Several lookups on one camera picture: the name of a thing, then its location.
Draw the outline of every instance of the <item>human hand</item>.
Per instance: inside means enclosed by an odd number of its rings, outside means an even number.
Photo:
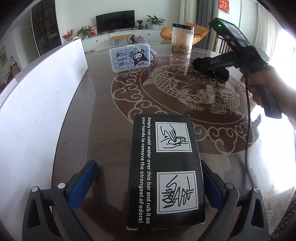
[[[168,136],[171,138],[173,142],[177,141],[176,131],[170,124],[164,124],[164,127],[161,125],[160,130],[162,135],[167,138]]]
[[[296,90],[283,81],[275,68],[267,66],[266,70],[248,76],[248,90],[253,94],[253,100],[258,105],[262,105],[262,98],[257,91],[256,85],[268,86],[270,91],[277,97],[281,112],[296,118]]]

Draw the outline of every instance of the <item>round table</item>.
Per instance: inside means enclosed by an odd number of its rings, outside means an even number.
[[[205,225],[145,232],[126,229],[134,114],[190,115],[200,158],[210,169],[237,188],[251,188],[252,183],[260,187],[271,234],[295,190],[294,129],[288,118],[266,117],[264,109],[251,101],[246,163],[247,109],[245,88],[238,81],[240,72],[230,68],[233,77],[224,83],[192,67],[195,58],[217,53],[193,49],[191,55],[184,55],[171,51],[170,45],[151,48],[160,58],[150,67],[117,74],[112,72],[108,50],[86,55],[89,69],[62,126],[52,187],[69,180],[93,159],[100,166],[98,177],[75,213],[94,240],[197,240],[217,212],[207,199]],[[67,240],[66,232],[61,233]]]

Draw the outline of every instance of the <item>television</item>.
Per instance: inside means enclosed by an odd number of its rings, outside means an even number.
[[[98,32],[135,28],[135,10],[111,12],[96,16]]]

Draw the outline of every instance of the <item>metal screw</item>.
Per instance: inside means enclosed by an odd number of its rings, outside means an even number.
[[[253,189],[254,189],[255,192],[260,192],[260,188],[257,187],[257,186],[253,187]]]
[[[31,189],[32,192],[36,192],[37,190],[38,190],[38,187],[36,187],[36,186],[32,187],[32,189]]]
[[[66,186],[65,183],[60,183],[59,185],[57,185],[57,187],[58,187],[59,189],[62,189],[62,188],[64,188],[65,186]]]
[[[233,184],[232,183],[226,183],[226,187],[229,188],[229,189],[232,189],[234,188]]]

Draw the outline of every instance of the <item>blue gripper pad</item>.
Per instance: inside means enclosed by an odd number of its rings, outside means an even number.
[[[92,161],[69,193],[68,205],[72,211],[81,206],[82,201],[97,175],[98,164],[95,161]]]
[[[215,184],[208,172],[202,167],[204,180],[204,192],[213,208],[218,211],[223,207],[223,195],[219,187]]]

